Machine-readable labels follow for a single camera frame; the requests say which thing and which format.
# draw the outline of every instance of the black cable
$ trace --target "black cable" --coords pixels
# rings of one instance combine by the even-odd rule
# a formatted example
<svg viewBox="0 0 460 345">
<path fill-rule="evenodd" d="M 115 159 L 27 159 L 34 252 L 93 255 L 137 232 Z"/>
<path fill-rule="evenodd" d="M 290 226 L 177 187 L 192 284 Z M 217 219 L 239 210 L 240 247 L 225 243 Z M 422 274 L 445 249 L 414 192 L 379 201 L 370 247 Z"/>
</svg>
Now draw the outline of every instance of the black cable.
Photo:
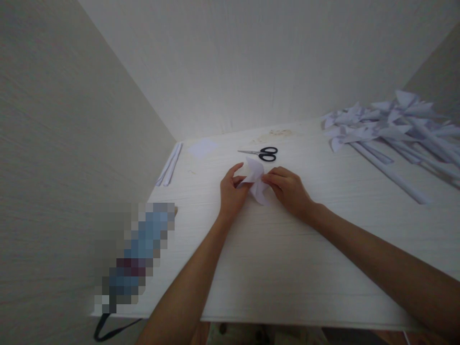
<svg viewBox="0 0 460 345">
<path fill-rule="evenodd" d="M 102 314 L 97 326 L 96 326 L 96 331 L 94 332 L 94 340 L 97 341 L 98 343 L 102 343 L 110 338 L 113 338 L 114 336 L 116 336 L 118 333 L 120 333 L 121 331 L 125 330 L 126 328 L 128 327 L 131 327 L 133 324 L 135 323 L 138 323 L 139 321 L 141 321 L 142 319 L 137 319 L 136 321 L 130 323 L 129 325 L 125 326 L 125 327 L 120 327 L 120 328 L 117 328 L 113 331 L 110 331 L 109 333 L 107 333 L 106 335 L 104 335 L 103 337 L 99 337 L 99 334 L 101 333 L 101 330 L 102 328 L 104 327 L 105 325 L 105 322 L 107 321 L 107 319 L 109 318 L 110 316 L 110 313 L 104 313 Z"/>
</svg>

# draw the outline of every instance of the white table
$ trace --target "white table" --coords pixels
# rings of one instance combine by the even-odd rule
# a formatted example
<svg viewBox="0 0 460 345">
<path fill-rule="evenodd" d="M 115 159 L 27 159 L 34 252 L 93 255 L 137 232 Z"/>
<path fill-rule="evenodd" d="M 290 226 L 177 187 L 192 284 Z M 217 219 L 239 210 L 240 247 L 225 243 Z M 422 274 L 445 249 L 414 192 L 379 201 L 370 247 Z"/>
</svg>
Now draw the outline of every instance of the white table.
<svg viewBox="0 0 460 345">
<path fill-rule="evenodd" d="M 219 147 L 201 161 L 184 142 L 172 182 L 149 202 L 175 202 L 174 238 L 139 297 L 133 317 L 148 317 L 193 254 L 219 210 L 219 182 L 237 150 L 279 149 L 275 163 L 303 180 L 310 196 L 333 212 L 460 278 L 460 192 L 423 167 L 382 145 L 403 178 L 434 199 L 421 206 L 377 168 L 345 146 L 332 153 L 319 119 L 210 137 Z M 245 173 L 247 165 L 242 168 Z M 271 206 L 251 196 L 220 257 L 202 320 L 411 329 L 418 324 L 313 229 L 289 215 L 273 192 Z"/>
</svg>

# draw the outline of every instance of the forearm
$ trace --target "forearm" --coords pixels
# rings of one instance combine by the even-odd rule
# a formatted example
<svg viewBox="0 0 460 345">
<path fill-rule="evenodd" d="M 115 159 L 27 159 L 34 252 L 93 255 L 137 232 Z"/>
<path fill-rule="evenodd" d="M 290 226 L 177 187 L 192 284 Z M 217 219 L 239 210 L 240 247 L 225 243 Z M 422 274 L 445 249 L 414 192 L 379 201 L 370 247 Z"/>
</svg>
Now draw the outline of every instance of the forearm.
<svg viewBox="0 0 460 345">
<path fill-rule="evenodd" d="M 460 282 L 317 205 L 304 219 L 430 329 L 459 339 Z"/>
<path fill-rule="evenodd" d="M 182 271 L 158 302 L 140 344 L 188 344 L 206 304 L 231 220 L 219 216 Z"/>
</svg>

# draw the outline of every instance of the folded paper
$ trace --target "folded paper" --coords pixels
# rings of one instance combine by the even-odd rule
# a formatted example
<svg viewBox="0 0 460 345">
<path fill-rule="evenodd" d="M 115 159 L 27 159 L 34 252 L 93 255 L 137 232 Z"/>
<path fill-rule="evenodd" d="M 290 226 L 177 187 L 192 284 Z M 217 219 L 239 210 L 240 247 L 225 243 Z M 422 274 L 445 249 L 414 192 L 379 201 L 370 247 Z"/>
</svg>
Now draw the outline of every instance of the folded paper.
<svg viewBox="0 0 460 345">
<path fill-rule="evenodd" d="M 394 101 L 376 102 L 372 109 L 361 107 L 355 103 L 351 108 L 333 111 L 324 116 L 324 134 L 331 137 L 333 152 L 340 150 L 345 144 L 353 146 L 371 163 L 386 174 L 392 181 L 404 189 L 412 198 L 421 204 L 430 200 L 416 191 L 388 167 L 393 159 L 372 145 L 372 141 L 380 138 L 412 164 L 425 163 L 460 180 L 460 142 L 451 136 L 460 135 L 460 127 L 445 121 L 439 123 L 435 118 L 445 116 L 436 114 L 433 103 L 420 100 L 415 93 L 396 90 Z M 423 146 L 431 157 L 416 150 L 408 143 Z"/>
<path fill-rule="evenodd" d="M 169 183 L 171 182 L 171 177 L 176 167 L 176 163 L 177 163 L 177 159 L 179 158 L 179 154 L 181 153 L 181 148 L 182 148 L 182 143 L 180 143 L 179 146 L 177 147 L 176 153 L 174 154 L 171 160 L 171 165 L 169 166 L 169 169 L 164 177 L 164 181 L 163 181 L 164 186 L 169 186 Z"/>
<path fill-rule="evenodd" d="M 249 192 L 253 195 L 255 200 L 264 206 L 268 205 L 268 201 L 265 199 L 264 190 L 267 189 L 268 185 L 263 183 L 260 179 L 264 174 L 264 166 L 262 163 L 253 160 L 252 158 L 246 157 L 248 161 L 249 170 L 251 171 L 248 176 L 238 185 L 240 188 L 244 183 L 253 183 Z"/>
</svg>

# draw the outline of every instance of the black scissor handle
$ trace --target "black scissor handle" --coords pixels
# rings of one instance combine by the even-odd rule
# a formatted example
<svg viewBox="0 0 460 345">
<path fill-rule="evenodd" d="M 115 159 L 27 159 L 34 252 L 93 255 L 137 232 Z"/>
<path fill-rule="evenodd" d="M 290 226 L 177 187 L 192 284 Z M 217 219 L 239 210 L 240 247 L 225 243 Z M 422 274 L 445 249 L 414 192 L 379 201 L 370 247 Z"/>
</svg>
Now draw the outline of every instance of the black scissor handle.
<svg viewBox="0 0 460 345">
<path fill-rule="evenodd" d="M 274 148 L 274 147 L 266 147 L 266 148 L 261 149 L 260 152 L 265 152 L 265 153 L 261 153 L 259 155 L 259 158 L 261 160 L 263 160 L 263 161 L 275 161 L 276 160 L 275 153 L 278 152 L 278 149 Z"/>
</svg>

